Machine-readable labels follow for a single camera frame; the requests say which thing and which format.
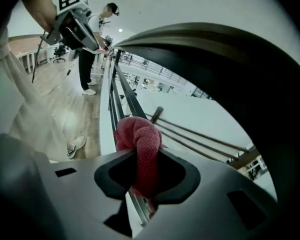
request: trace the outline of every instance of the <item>white sneaker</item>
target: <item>white sneaker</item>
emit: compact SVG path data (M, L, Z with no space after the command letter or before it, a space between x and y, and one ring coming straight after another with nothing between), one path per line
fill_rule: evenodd
M85 94L85 95L95 95L96 92L94 90L91 90L91 89L86 89L82 92L82 94Z
M74 158L77 150L81 149L83 147L83 145L86 143L86 141L87 141L86 137L80 136L80 137L76 138L72 143L70 143L74 146L74 149L73 149L73 151L68 152L68 158L69 159Z
M91 82L88 82L88 85L90 85L90 86L95 86L96 84L97 84L97 82L93 81L93 80L91 80Z

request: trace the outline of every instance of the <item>pink towel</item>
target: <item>pink towel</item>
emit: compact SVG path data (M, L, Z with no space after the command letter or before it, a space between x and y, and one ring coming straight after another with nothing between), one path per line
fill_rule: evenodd
M133 116L120 120L113 134L117 151L137 151L136 181L130 190L137 197L154 198L159 183L158 150L164 147L161 132L150 121Z

